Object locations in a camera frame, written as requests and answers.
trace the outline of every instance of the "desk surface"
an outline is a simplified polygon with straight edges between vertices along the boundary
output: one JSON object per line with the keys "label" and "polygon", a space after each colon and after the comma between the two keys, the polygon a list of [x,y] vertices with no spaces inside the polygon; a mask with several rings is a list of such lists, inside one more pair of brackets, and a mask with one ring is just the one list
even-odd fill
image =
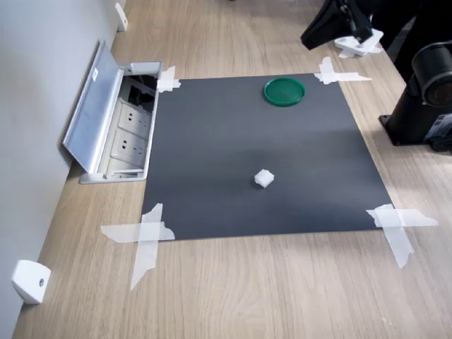
{"label": "desk surface", "polygon": [[44,303],[24,307],[15,338],[450,338],[452,157],[394,148],[377,117],[404,83],[385,53],[339,59],[299,36],[317,0],[128,0],[117,61],[163,60],[178,78],[337,71],[396,208],[440,227],[408,229],[415,254],[399,269],[383,232],[166,242],[157,267],[129,292],[136,244],[100,225],[138,222],[144,182],[79,185],[74,166],[40,263],[52,269]]}

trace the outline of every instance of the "white wall bracket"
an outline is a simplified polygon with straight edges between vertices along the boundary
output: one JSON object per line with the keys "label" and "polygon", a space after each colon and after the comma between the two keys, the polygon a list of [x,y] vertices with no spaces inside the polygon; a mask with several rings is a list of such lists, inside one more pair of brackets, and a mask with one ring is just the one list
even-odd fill
{"label": "white wall bracket", "polygon": [[51,270],[40,263],[19,260],[13,272],[12,283],[26,304],[41,304]]}

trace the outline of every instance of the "masking tape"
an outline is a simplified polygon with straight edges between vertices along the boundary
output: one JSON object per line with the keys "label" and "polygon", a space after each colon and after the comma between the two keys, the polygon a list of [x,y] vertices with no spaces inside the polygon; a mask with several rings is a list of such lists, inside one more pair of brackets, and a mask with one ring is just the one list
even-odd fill
{"label": "masking tape", "polygon": [[333,68],[333,63],[331,58],[326,56],[323,58],[322,63],[319,65],[320,73],[315,73],[314,75],[322,83],[328,85],[329,83],[335,83],[336,81],[370,81],[371,78],[366,78],[360,76],[358,73],[336,73]]}
{"label": "masking tape", "polygon": [[166,228],[165,223],[161,221],[162,211],[163,205],[158,203],[149,213],[141,216],[140,224],[100,227],[103,234],[119,244],[138,242],[130,291],[148,270],[155,267],[159,240],[175,239],[173,231]]}
{"label": "masking tape", "polygon": [[367,212],[373,217],[375,225],[383,228],[399,268],[405,266],[410,253],[415,252],[403,228],[438,226],[435,219],[426,217],[418,210],[398,210],[392,204],[382,205]]}
{"label": "masking tape", "polygon": [[164,91],[172,92],[173,88],[181,87],[179,79],[174,79],[176,73],[176,67],[169,67],[166,71],[163,71],[160,75],[160,79],[157,81],[157,89],[160,93]]}

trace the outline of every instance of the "green plastic lid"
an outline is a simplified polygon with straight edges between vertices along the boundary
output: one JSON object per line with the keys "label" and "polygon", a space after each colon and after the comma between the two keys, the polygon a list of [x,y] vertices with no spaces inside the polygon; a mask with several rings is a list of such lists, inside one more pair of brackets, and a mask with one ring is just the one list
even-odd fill
{"label": "green plastic lid", "polygon": [[302,101],[306,89],[299,81],[291,78],[276,78],[263,88],[266,99],[276,106],[292,106]]}

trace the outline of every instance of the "electrical outlet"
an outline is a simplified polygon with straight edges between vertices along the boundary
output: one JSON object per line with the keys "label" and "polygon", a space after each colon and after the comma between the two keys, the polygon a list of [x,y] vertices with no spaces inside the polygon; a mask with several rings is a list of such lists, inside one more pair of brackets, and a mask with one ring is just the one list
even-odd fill
{"label": "electrical outlet", "polygon": [[118,129],[113,140],[112,157],[144,168],[146,141],[139,136]]}
{"label": "electrical outlet", "polygon": [[150,115],[144,110],[123,102],[118,127],[147,139],[150,130]]}

